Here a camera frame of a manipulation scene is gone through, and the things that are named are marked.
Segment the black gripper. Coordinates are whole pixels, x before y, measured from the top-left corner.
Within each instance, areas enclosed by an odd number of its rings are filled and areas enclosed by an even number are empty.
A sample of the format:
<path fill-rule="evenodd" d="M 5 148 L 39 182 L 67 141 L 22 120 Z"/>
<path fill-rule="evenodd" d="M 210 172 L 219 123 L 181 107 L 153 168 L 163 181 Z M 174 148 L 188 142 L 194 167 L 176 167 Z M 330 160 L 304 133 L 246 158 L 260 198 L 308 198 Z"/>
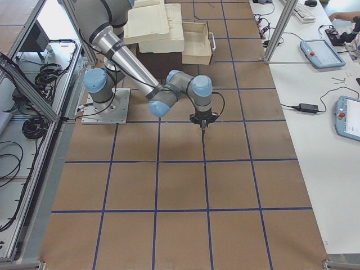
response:
<path fill-rule="evenodd" d="M 199 124 L 201 129 L 205 129 L 208 124 L 215 122 L 218 119 L 218 114 L 211 111 L 195 111 L 194 114 L 189 115 L 189 119 L 194 124 Z"/>

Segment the person forearm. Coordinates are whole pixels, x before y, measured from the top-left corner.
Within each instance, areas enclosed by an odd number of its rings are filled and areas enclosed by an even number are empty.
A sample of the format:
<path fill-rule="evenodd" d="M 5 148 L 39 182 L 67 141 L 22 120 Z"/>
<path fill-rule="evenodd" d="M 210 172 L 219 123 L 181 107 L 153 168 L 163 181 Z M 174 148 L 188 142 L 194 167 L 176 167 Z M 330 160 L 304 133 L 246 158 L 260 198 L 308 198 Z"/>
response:
<path fill-rule="evenodd" d="M 328 18 L 330 19 L 330 21 L 334 21 L 335 19 L 337 19 L 337 20 L 351 21 L 353 23 L 354 22 L 353 18 L 357 16 L 359 17 L 359 15 L 360 15 L 359 11 L 335 12 L 331 14 Z"/>

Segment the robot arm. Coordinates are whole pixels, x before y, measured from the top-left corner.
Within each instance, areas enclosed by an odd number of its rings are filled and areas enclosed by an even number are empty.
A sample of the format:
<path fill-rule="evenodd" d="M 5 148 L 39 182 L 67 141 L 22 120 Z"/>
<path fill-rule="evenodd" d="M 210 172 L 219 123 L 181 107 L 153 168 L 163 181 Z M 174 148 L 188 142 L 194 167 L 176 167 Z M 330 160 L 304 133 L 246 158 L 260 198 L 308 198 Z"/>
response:
<path fill-rule="evenodd" d="M 98 47 L 116 70 L 130 79 L 148 99 L 148 108 L 158 118 L 186 95 L 195 112 L 190 121 L 205 129 L 219 118 L 212 111 L 212 81 L 206 75 L 191 76 L 172 70 L 161 85 L 138 58 L 123 43 L 123 28 L 134 1 L 77 1 L 75 17 L 86 42 Z"/>

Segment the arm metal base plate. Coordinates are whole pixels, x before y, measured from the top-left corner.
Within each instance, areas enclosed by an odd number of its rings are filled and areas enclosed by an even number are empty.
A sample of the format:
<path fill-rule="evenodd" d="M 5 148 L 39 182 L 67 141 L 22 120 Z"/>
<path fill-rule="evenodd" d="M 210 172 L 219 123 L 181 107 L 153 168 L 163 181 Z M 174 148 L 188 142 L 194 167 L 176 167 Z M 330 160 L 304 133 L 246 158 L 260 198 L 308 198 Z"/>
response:
<path fill-rule="evenodd" d="M 128 107 L 130 99 L 130 88 L 113 88 L 115 93 L 111 105 L 110 101 L 105 103 L 93 102 L 92 97 L 88 94 L 87 102 L 91 105 L 84 108 L 82 124 L 125 124 L 127 122 Z"/>

